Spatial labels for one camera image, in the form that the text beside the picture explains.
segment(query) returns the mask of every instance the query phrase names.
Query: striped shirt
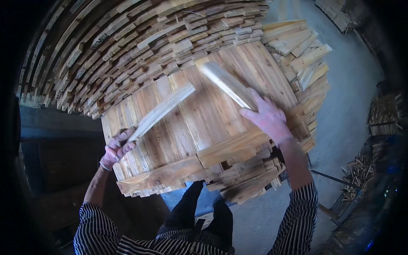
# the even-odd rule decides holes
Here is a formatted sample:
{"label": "striped shirt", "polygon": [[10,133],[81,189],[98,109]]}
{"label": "striped shirt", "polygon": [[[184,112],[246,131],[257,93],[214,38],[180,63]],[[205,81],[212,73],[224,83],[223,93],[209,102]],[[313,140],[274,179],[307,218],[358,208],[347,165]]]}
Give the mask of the striped shirt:
{"label": "striped shirt", "polygon": [[[292,191],[289,207],[268,254],[309,254],[318,205],[314,183]],[[80,225],[74,237],[76,254],[227,255],[235,252],[233,248],[229,252],[218,249],[219,238],[206,231],[201,231],[196,242],[188,242],[191,229],[168,231],[154,240],[133,241],[119,235],[99,205],[88,202],[83,203],[79,215]]]}

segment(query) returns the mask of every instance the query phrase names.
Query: gray floor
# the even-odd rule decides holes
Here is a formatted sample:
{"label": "gray floor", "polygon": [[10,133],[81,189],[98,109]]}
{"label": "gray floor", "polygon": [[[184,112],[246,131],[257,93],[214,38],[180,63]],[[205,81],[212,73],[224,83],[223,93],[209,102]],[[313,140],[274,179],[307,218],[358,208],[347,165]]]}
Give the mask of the gray floor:
{"label": "gray floor", "polygon": [[[270,3],[265,23],[277,21],[278,2]],[[314,1],[302,1],[302,15],[319,33],[319,40],[333,49],[324,58],[330,68],[328,81],[332,89],[318,112],[317,147],[309,156],[315,170],[341,177],[340,166],[354,158],[368,137],[366,122],[370,102],[376,94],[375,86],[384,75],[358,34],[342,35]],[[314,179],[321,204],[331,207],[341,193],[341,186],[324,177],[314,176]],[[289,204],[289,193],[285,181],[278,191],[269,190],[234,211],[233,245],[237,255],[266,254],[271,249]],[[316,250],[334,228],[329,218],[320,213],[312,250]]]}

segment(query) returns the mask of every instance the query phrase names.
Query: pink glove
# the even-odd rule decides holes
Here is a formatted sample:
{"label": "pink glove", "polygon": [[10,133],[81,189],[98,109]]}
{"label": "pink glove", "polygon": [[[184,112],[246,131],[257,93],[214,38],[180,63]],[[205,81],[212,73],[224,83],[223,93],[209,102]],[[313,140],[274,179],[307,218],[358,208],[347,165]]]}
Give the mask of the pink glove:
{"label": "pink glove", "polygon": [[282,142],[293,138],[292,133],[286,126],[286,117],[281,109],[267,97],[260,97],[256,90],[251,89],[252,97],[258,106],[258,112],[249,109],[241,109],[242,116],[252,121],[264,133],[269,135],[277,146]]}
{"label": "pink glove", "polygon": [[112,171],[113,164],[119,162],[119,160],[128,151],[131,151],[136,146],[136,142],[126,142],[129,137],[135,132],[135,130],[136,127],[133,126],[129,129],[126,129],[122,133],[112,137],[109,144],[105,146],[105,155],[103,155],[101,161],[99,161],[103,168],[108,171]]}

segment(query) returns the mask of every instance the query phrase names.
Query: striped sleeve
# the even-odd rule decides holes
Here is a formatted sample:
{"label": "striped sleeve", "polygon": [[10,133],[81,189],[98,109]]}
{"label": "striped sleeve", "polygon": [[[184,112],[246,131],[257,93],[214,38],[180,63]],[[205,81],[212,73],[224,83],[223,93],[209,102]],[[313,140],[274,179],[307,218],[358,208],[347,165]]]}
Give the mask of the striped sleeve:
{"label": "striped sleeve", "polygon": [[83,203],[79,217],[74,237],[75,254],[115,254],[120,241],[119,232],[100,206]]}
{"label": "striped sleeve", "polygon": [[268,255],[310,254],[319,200],[312,182],[290,194],[290,204]]}

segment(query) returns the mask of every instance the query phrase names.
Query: glove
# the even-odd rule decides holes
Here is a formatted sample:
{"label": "glove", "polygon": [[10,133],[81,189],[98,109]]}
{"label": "glove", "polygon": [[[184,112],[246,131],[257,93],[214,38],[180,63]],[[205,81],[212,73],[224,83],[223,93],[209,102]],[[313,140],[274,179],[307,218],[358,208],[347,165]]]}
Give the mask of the glove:
{"label": "glove", "polygon": [[118,135],[115,135],[105,146],[105,155],[99,161],[100,165],[108,171],[112,171],[113,164],[119,160],[135,146],[136,142],[127,142],[129,137],[135,132],[136,127],[133,126]]}
{"label": "glove", "polygon": [[283,111],[277,108],[269,98],[264,97],[262,99],[256,90],[250,89],[250,91],[258,106],[258,112],[241,109],[239,113],[269,135],[278,147],[282,142],[292,139],[293,135],[286,126],[286,117]]}

